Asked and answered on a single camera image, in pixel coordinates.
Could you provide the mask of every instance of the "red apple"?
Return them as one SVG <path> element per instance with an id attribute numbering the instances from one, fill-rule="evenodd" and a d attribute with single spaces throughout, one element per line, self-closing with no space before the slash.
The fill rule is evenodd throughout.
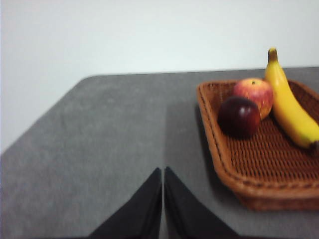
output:
<path id="1" fill-rule="evenodd" d="M 257 105 L 251 100 L 231 96 L 221 104 L 217 122 L 227 135 L 250 137 L 259 127 L 260 114 Z"/>
<path id="2" fill-rule="evenodd" d="M 271 85 L 261 78 L 247 78 L 236 83 L 233 95 L 245 97 L 256 103 L 263 120 L 273 106 L 274 96 Z"/>

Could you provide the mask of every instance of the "white wall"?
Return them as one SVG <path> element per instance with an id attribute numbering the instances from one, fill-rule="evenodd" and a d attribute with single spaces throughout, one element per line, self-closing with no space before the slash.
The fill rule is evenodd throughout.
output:
<path id="1" fill-rule="evenodd" d="M 2 0 L 1 151 L 96 74 L 319 65 L 318 0 Z"/>

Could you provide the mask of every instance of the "wicker basket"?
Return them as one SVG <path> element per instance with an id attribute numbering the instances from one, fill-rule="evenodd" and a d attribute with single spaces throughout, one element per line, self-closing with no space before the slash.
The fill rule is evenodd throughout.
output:
<path id="1" fill-rule="evenodd" d="M 319 156 L 299 148 L 272 115 L 250 139 L 226 136 L 217 123 L 220 104 L 237 81 L 211 81 L 197 87 L 215 171 L 242 204 L 253 210 L 319 210 Z M 319 95 L 289 80 L 304 109 L 319 122 Z"/>

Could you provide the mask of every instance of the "basket rim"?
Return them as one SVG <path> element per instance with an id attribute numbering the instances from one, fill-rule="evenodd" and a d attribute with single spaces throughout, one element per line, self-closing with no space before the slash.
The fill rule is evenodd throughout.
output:
<path id="1" fill-rule="evenodd" d="M 256 198 L 277 198 L 277 199 L 305 199 L 319 197 L 319 180 L 313 182 L 292 181 L 288 183 L 263 182 L 252 177 L 246 177 L 237 173 L 228 163 L 229 150 L 224 147 L 223 141 L 216 135 L 216 128 L 219 127 L 216 119 L 208 109 L 209 100 L 203 93 L 203 88 L 210 84 L 235 83 L 238 79 L 231 80 L 210 80 L 202 82 L 196 88 L 197 100 L 200 107 L 202 121 L 211 152 L 214 169 L 221 181 L 236 194 Z M 290 82 L 299 85 L 308 94 L 319 101 L 319 94 L 295 80 Z"/>

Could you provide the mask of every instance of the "black object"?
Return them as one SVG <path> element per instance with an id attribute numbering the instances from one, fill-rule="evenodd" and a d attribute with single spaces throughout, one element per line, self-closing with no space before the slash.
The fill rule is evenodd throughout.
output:
<path id="1" fill-rule="evenodd" d="M 87 237 L 72 239 L 158 238 L 161 202 L 161 170 L 157 168 L 131 199 L 94 232 Z"/>
<path id="2" fill-rule="evenodd" d="M 239 236 L 201 204 L 169 167 L 164 179 L 165 210 L 182 239 L 271 239 Z M 72 239 L 156 239 L 161 205 L 161 170 L 157 168 L 131 199 L 94 232 Z"/>
<path id="3" fill-rule="evenodd" d="M 271 239 L 239 236 L 201 204 L 167 167 L 164 177 L 165 209 L 178 234 L 187 239 Z"/>

